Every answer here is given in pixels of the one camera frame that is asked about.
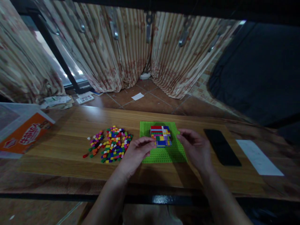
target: pile of lego bricks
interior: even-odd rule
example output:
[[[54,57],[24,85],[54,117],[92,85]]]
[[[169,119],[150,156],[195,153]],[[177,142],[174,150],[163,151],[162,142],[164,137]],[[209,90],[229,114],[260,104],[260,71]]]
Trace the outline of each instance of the pile of lego bricks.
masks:
[[[91,140],[91,148],[88,150],[88,153],[83,155],[83,158],[86,158],[90,153],[90,158],[93,158],[98,154],[100,148],[105,148],[101,154],[103,163],[112,163],[117,160],[121,160],[129,147],[129,144],[132,139],[131,134],[127,134],[124,129],[118,129],[116,126],[107,129],[107,139],[108,141],[100,143],[104,139],[103,131],[100,131],[98,134],[94,135],[91,139],[88,137],[88,140]]]
[[[101,147],[105,147],[103,146],[103,144],[100,143],[100,141],[104,139],[103,131],[100,131],[98,134],[94,135],[92,139],[90,137],[88,137],[87,139],[91,140],[91,148],[88,151],[92,152],[90,158],[93,158],[98,153]],[[88,154],[89,153],[83,155],[83,158],[88,157]]]
[[[121,137],[123,136],[124,143],[121,143]],[[121,160],[129,147],[132,135],[127,134],[124,129],[118,129],[113,126],[107,129],[108,141],[103,143],[105,145],[105,151],[101,152],[103,163],[112,163],[117,160]]]
[[[151,126],[150,135],[156,140],[158,148],[165,148],[172,145],[171,132],[168,126]]]

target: smartphone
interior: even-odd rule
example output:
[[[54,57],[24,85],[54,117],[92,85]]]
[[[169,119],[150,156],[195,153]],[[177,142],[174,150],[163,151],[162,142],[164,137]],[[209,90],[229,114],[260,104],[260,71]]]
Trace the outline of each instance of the smartphone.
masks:
[[[204,129],[220,163],[224,166],[242,166],[238,157],[219,130]]]

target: green lego brick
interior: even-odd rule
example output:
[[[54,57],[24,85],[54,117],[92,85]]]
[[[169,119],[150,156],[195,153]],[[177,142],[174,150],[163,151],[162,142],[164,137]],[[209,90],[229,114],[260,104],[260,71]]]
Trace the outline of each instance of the green lego brick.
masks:
[[[174,122],[140,122],[140,137],[150,137],[151,126],[168,126],[171,132],[172,145],[165,148],[155,148],[151,150],[150,156],[146,157],[142,163],[184,163],[187,162],[184,148],[177,139],[179,131]]]

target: tiled floor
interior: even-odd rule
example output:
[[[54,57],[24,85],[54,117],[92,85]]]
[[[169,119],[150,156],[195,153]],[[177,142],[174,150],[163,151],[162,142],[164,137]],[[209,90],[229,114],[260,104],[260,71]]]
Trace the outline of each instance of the tiled floor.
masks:
[[[133,100],[131,97],[138,93],[142,93],[145,97],[137,101]],[[74,99],[78,98],[76,94],[72,96]],[[83,105],[151,113],[242,120],[235,115],[188,94],[181,100],[170,98],[151,80],[139,80],[132,88],[123,89],[119,93],[110,92],[101,96],[94,95],[94,98],[95,100]]]
[[[131,97],[138,93],[145,96],[134,101]],[[74,99],[78,98],[74,93],[72,96]],[[130,89],[94,95],[94,98],[83,105],[242,120],[190,95],[181,100],[170,98],[151,80],[138,81]],[[77,224],[85,205],[86,203],[81,202],[0,199],[0,224]]]

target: curtain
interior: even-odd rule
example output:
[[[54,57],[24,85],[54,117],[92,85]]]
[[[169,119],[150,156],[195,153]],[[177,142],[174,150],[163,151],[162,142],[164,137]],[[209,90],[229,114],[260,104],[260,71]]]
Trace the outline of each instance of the curtain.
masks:
[[[119,35],[116,41],[111,34],[112,18],[108,7],[75,3],[86,27],[86,32],[81,33],[78,24],[72,21],[74,11],[64,1],[44,0],[44,3],[50,12],[44,15],[48,17],[47,22],[59,28],[65,48],[98,92],[130,88],[143,72],[150,72],[153,82],[168,96],[181,99],[238,25],[227,26],[208,53],[220,27],[217,18],[193,18],[187,43],[179,47],[184,21],[181,14],[156,12],[151,28],[152,41],[147,44],[143,10],[116,8]]]
[[[78,24],[72,23],[74,13],[65,2],[44,3],[51,14],[51,18],[44,15],[47,22],[59,28],[61,42],[97,92],[119,92],[135,85],[150,58],[142,10],[117,9],[119,39],[116,41],[111,35],[111,17],[105,6],[75,3],[85,25],[86,32],[81,33]]]
[[[221,19],[196,16],[192,19],[186,44],[179,47],[184,17],[157,12],[151,57],[153,82],[168,96],[183,98],[219,53],[240,21],[231,21],[211,52]]]
[[[65,94],[62,82],[9,0],[0,2],[0,94],[13,102],[40,103]]]

